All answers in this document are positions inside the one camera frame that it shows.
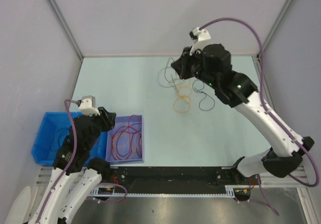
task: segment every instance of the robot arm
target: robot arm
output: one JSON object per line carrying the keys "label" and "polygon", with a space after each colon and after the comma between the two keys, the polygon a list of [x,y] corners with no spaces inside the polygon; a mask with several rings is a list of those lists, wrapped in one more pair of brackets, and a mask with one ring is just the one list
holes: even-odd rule
{"label": "robot arm", "polygon": [[270,113],[308,151],[314,144],[312,138],[303,138],[294,132],[266,102],[267,110],[263,108],[257,86],[245,74],[232,70],[230,52],[221,44],[210,44],[211,37],[206,29],[195,28],[190,36],[194,45],[184,48],[181,57],[171,67],[180,79],[195,77],[211,87],[222,103],[244,115],[271,145],[261,154],[240,158],[234,167],[245,177],[267,171],[280,178],[290,174],[300,165],[304,153]]}
{"label": "robot arm", "polygon": [[67,196],[63,205],[61,205],[58,224],[70,224],[79,207],[89,196],[93,188],[102,179],[108,179],[110,175],[110,164],[108,162],[99,158],[92,159],[81,180]]}
{"label": "robot arm", "polygon": [[92,96],[83,97],[78,101],[79,109],[84,115],[73,120],[77,134],[75,157],[66,172],[63,173],[71,160],[74,149],[74,133],[70,127],[69,135],[57,151],[47,190],[39,208],[28,224],[56,224],[57,221],[63,224],[71,223],[76,211],[93,187],[101,181],[102,176],[109,177],[109,163],[96,158],[92,159],[85,171],[86,180],[80,181],[65,201],[71,185],[90,157],[89,152],[100,133],[107,132],[115,126],[116,113],[109,113],[103,107],[96,109],[94,103],[95,98]]}

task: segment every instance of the black wire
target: black wire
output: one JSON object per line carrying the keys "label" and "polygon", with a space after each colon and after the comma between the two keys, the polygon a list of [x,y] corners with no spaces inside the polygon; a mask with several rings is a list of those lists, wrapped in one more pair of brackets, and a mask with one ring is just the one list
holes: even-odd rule
{"label": "black wire", "polygon": [[[195,87],[194,87],[194,83],[195,83],[196,81],[200,81],[200,80],[196,79],[196,80],[193,82],[193,84],[192,84],[193,90],[194,90],[195,92],[199,92],[199,93],[205,94],[205,97],[204,97],[204,98],[200,101],[200,103],[199,103],[199,108],[200,108],[200,110],[202,110],[202,111],[210,111],[210,110],[212,110],[212,109],[215,107],[215,100],[214,100],[211,96],[209,96],[207,93],[205,93],[205,92],[203,91],[203,89],[205,88],[205,84],[204,84],[202,81],[200,81],[200,82],[203,84],[203,87],[202,87],[201,89],[195,88]],[[201,103],[202,103],[202,101],[205,100],[207,97],[210,97],[210,98],[213,100],[213,107],[211,107],[210,109],[203,109],[203,108],[201,108]]]}
{"label": "black wire", "polygon": [[160,75],[161,71],[158,72],[157,82],[158,82],[159,86],[161,86],[161,87],[173,87],[176,92],[179,92],[179,89],[178,89],[178,88],[176,87],[176,85],[175,85],[175,81],[174,81],[174,79],[173,79],[173,75],[171,75],[172,81],[169,81],[168,78],[166,77],[166,70],[167,70],[168,68],[173,69],[173,68],[169,67],[170,61],[173,61],[173,62],[174,62],[174,59],[173,59],[172,57],[170,57],[170,58],[168,59],[168,61],[167,61],[166,67],[163,68],[163,69],[161,69],[161,71],[164,70],[164,78],[165,78],[165,80],[166,80],[170,85],[169,85],[169,86],[163,86],[163,85],[160,84],[160,82],[159,82],[159,75]]}

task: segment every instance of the purple cable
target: purple cable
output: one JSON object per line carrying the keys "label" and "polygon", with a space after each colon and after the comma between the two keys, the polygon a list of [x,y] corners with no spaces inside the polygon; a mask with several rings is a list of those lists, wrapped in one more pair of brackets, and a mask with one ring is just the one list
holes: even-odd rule
{"label": "purple cable", "polygon": [[[61,177],[66,173],[67,169],[69,168],[69,166],[71,165],[72,161],[74,160],[75,158],[75,155],[76,155],[76,150],[77,150],[77,133],[76,133],[76,127],[75,127],[75,124],[74,124],[74,120],[71,116],[71,113],[69,111],[69,107],[68,107],[68,102],[71,102],[71,103],[77,103],[77,101],[75,100],[70,100],[70,99],[65,99],[65,109],[67,111],[67,115],[68,115],[68,118],[70,120],[70,123],[71,123],[71,128],[72,128],[72,132],[73,132],[73,135],[74,135],[74,149],[73,149],[73,152],[72,152],[72,155],[71,155],[71,158],[69,160],[69,162],[67,163],[66,167],[63,169],[63,171],[60,173],[60,175],[58,176],[58,178],[56,179],[56,181],[54,182],[54,184],[51,186],[51,190],[54,190],[58,181],[61,179]],[[39,211],[39,215],[36,219],[36,223],[39,223],[40,219],[41,219],[41,216],[45,210],[45,207],[49,201],[49,198],[51,196],[51,190],[48,192],[48,195],[46,196],[46,199]]]}
{"label": "purple cable", "polygon": [[319,181],[320,181],[320,176],[319,176],[319,171],[316,165],[316,162],[314,161],[313,157],[311,156],[311,154],[306,150],[306,148],[300,144],[300,142],[293,136],[293,134],[286,128],[286,126],[284,126],[284,124],[274,115],[272,114],[270,111],[268,111],[268,107],[266,106],[266,103],[264,101],[264,97],[263,97],[263,91],[264,91],[264,51],[263,51],[263,46],[261,43],[261,40],[259,38],[259,36],[257,35],[256,31],[245,21],[243,20],[239,20],[237,18],[230,18],[230,17],[224,17],[224,18],[219,18],[216,20],[213,20],[211,22],[206,23],[205,25],[203,25],[202,27],[200,27],[200,30],[204,29],[205,27],[208,27],[214,23],[217,22],[221,22],[221,21],[232,21],[232,22],[238,22],[244,26],[246,26],[255,36],[255,39],[259,45],[259,49],[260,49],[260,53],[261,53],[261,75],[260,75],[260,99],[261,99],[261,104],[264,108],[264,110],[270,115],[270,117],[286,132],[286,134],[291,138],[291,140],[306,154],[306,156],[309,158],[309,160],[311,161],[311,164],[313,166],[314,172],[315,172],[315,183],[314,184],[309,184],[309,183],[304,183],[303,181],[299,180],[298,178],[296,178],[295,176],[289,174],[289,176],[294,179],[295,181],[299,182],[302,185],[305,185],[307,187],[315,187],[317,185],[319,185]]}
{"label": "purple cable", "polygon": [[119,185],[119,184],[115,184],[115,183],[100,183],[100,184],[107,184],[107,185],[115,185],[115,186],[118,186],[120,188],[122,188],[124,191],[125,191],[125,195],[121,197],[121,199],[118,199],[118,200],[98,200],[100,202],[104,202],[104,203],[117,203],[117,202],[120,202],[122,200],[124,200],[126,198],[126,196],[128,195],[128,191],[127,189],[125,188],[125,186],[122,186],[122,185]]}
{"label": "purple cable", "polygon": [[262,193],[262,195],[263,195],[263,198],[265,199],[266,202],[264,202],[264,201],[262,201],[262,200],[257,200],[257,199],[239,201],[236,197],[235,197],[234,199],[235,199],[238,203],[239,203],[239,202],[241,202],[241,203],[254,202],[254,203],[263,204],[263,205],[269,207],[276,216],[280,216],[280,213],[272,206],[272,204],[270,203],[270,201],[269,201],[268,198],[266,197],[265,192],[263,191],[263,188],[262,188],[262,186],[261,186],[261,178],[260,178],[260,175],[257,175],[257,182],[258,182],[258,184],[259,184],[260,191],[261,191],[261,193]]}

